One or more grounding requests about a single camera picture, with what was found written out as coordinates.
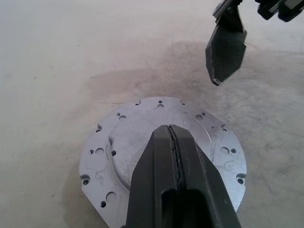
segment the metal plate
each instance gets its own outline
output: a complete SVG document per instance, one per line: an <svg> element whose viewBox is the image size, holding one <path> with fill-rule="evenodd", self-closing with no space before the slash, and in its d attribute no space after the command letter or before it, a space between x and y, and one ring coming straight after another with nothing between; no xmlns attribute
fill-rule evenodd
<svg viewBox="0 0 304 228"><path fill-rule="evenodd" d="M217 167L234 209L238 209L245 193L247 168L233 132L191 103L151 97L125 104L103 118L80 159L82 190L110 228L125 225L133 170L152 132L163 124L190 131Z"/></svg>

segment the circular metal part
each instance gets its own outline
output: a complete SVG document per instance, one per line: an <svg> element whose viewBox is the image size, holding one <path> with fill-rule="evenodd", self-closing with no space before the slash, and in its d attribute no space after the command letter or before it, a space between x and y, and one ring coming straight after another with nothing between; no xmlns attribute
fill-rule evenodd
<svg viewBox="0 0 304 228"><path fill-rule="evenodd" d="M245 193L247 168L233 132L191 103L151 97L125 104L103 118L80 159L82 190L110 228L125 225L132 173L152 132L164 124L190 131L218 169L235 211L238 209Z"/></svg>

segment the hole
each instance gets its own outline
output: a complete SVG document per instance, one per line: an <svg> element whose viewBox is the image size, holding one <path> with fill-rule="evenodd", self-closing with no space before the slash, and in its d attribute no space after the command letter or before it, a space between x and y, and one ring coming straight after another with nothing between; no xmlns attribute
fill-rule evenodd
<svg viewBox="0 0 304 228"><path fill-rule="evenodd" d="M221 129L223 129L223 131L226 132L227 130L224 128L225 126L226 126L226 124L222 124L222 125L221 125Z"/></svg>
<svg viewBox="0 0 304 228"><path fill-rule="evenodd" d="M84 185L87 185L89 183L89 180L84 180L84 182L82 182Z"/></svg>
<svg viewBox="0 0 304 228"><path fill-rule="evenodd" d="M239 184L244 184L244 178L246 177L246 174L243 173L239 173L237 175L237 181Z"/></svg>
<svg viewBox="0 0 304 228"><path fill-rule="evenodd" d="M104 208L104 207L106 206L106 202L102 201L102 202L100 203L100 206L101 206L102 208Z"/></svg>
<svg viewBox="0 0 304 228"><path fill-rule="evenodd" d="M244 184L244 181L242 179L237 180L240 184Z"/></svg>
<svg viewBox="0 0 304 228"><path fill-rule="evenodd" d="M104 150L103 150L103 148L98 148L96 151L95 151L95 154L97 154L97 155L103 155L104 154Z"/></svg>
<svg viewBox="0 0 304 228"><path fill-rule="evenodd" d="M126 117L124 116L124 115L122 115L122 116L120 116L118 119L119 120L123 120L123 119L125 119Z"/></svg>
<svg viewBox="0 0 304 228"><path fill-rule="evenodd" d="M223 153L223 154L229 154L229 150L228 150L227 147L222 147L222 148L220 149L220 151L221 151L221 153Z"/></svg>
<svg viewBox="0 0 304 228"><path fill-rule="evenodd" d="M116 194L115 192L109 192L106 197L105 197L106 201L108 201L109 203L111 202L115 202L116 201Z"/></svg>
<svg viewBox="0 0 304 228"><path fill-rule="evenodd" d="M195 119L197 119L197 120L202 120L203 117L202 117L201 115L196 115L196 116L195 116Z"/></svg>
<svg viewBox="0 0 304 228"><path fill-rule="evenodd" d="M87 174L83 174L80 176L83 185L87 185L90 182L90 177Z"/></svg>

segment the gray floor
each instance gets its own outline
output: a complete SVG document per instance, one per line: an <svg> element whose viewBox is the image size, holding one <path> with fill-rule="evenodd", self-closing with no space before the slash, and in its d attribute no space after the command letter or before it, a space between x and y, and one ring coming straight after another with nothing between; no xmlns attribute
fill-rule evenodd
<svg viewBox="0 0 304 228"><path fill-rule="evenodd" d="M2 228L106 227L78 161L98 119L135 98L175 96L230 125L247 159L244 228L304 227L304 14L241 6L243 67L220 87L204 49L218 1L0 3Z"/></svg>

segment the robotic hand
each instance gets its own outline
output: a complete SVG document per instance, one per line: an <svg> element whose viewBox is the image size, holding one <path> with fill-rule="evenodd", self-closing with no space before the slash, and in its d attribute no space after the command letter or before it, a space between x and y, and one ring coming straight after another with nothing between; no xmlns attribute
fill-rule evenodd
<svg viewBox="0 0 304 228"><path fill-rule="evenodd" d="M240 69L247 35L243 27L238 5L242 0L223 0L214 10L217 19L210 41L206 47L206 66L213 84L220 85ZM260 3L258 13L266 20L278 13L278 17L291 21L304 9L304 0L256 0Z"/></svg>

